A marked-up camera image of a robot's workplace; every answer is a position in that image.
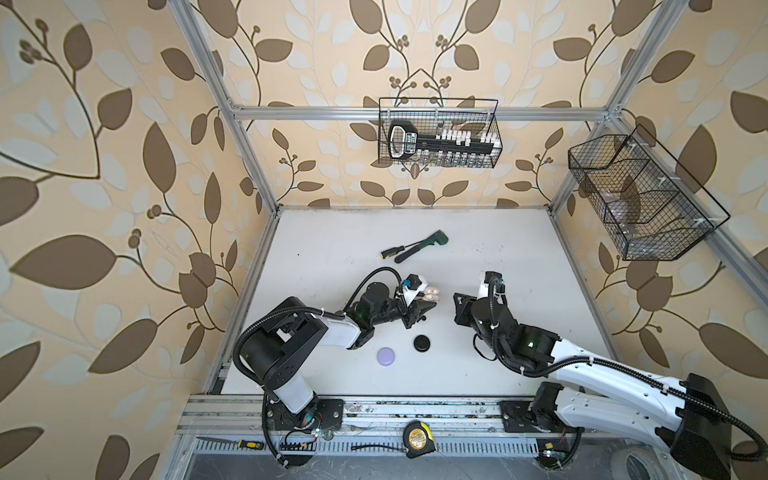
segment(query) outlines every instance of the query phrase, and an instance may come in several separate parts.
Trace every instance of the floral wallpaper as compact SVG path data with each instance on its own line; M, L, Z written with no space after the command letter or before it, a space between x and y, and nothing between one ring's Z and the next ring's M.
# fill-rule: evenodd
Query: floral wallpaper
M733 215L723 228L768 267L766 45L765 2L691 1L625 114L678 155ZM585 196L575 192L559 220L623 360L706 376L735 416L768 435L768 314L705 243L674 262L622 261ZM736 429L733 441L754 450ZM768 463L733 471L768 478Z
M266 212L160 2L0 0L0 44L0 478L150 478Z
M577 121L500 122L504 149L488 169L376 159L377 130L370 123L254 121L246 127L278 203L310 207L546 205L568 169L568 147L588 133Z
M654 0L192 0L233 101L605 104Z

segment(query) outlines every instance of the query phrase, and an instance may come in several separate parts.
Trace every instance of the black tool holder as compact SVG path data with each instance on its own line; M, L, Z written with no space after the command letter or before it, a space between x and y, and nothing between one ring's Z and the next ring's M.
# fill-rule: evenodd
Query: black tool holder
M654 147L674 161L674 173L657 164L650 154ZM676 260L730 218L642 125L629 135L576 145L568 150L568 168L624 260ZM702 203L717 212L706 213Z
M496 107L498 101L475 99L472 107L461 98L444 98L430 104L429 98L379 99L379 160L392 160L408 168L493 168L502 154Z

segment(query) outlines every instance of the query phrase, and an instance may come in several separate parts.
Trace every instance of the white table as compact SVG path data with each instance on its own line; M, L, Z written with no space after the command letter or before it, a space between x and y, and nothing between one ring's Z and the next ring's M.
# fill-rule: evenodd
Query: white table
M395 264L379 252L427 237L448 235L444 246L427 247ZM594 353L609 356L604 340L545 210L287 210L280 218L243 329L289 296L307 306L340 310L360 281L380 266L402 278L423 275L440 289L427 320L405 329L382 324L357 350L317 347L300 372L320 395L524 396L541 380L506 370L472 348L471 328L453 322L453 293L477 295L486 270L503 275L512 314L520 323L556 332ZM371 281L392 291L395 278L382 272ZM426 335L426 353L413 339ZM394 364L380 366L382 347ZM490 355L482 341L480 349ZM223 394L261 393L231 368Z

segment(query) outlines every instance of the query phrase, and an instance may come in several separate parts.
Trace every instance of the mesh basket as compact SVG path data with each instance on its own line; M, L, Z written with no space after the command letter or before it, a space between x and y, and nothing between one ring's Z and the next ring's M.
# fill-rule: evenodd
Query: mesh basket
M603 135L568 151L568 168L624 260L676 260L730 215L647 131ZM650 155L658 146L674 159L668 174ZM700 192L722 213L708 215L685 192Z
M497 105L486 99L380 98L379 165L493 168L503 148Z

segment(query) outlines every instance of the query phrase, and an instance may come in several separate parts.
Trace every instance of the wire basket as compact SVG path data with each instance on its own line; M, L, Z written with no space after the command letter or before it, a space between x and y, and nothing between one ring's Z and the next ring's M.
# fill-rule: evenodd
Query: wire basket
M674 174L650 155L653 146L674 161ZM676 260L730 218L642 125L629 135L603 135L576 145L568 150L568 168L624 260ZM701 200L717 214L704 213Z
M379 162L493 168L503 149L497 106L490 99L380 98Z

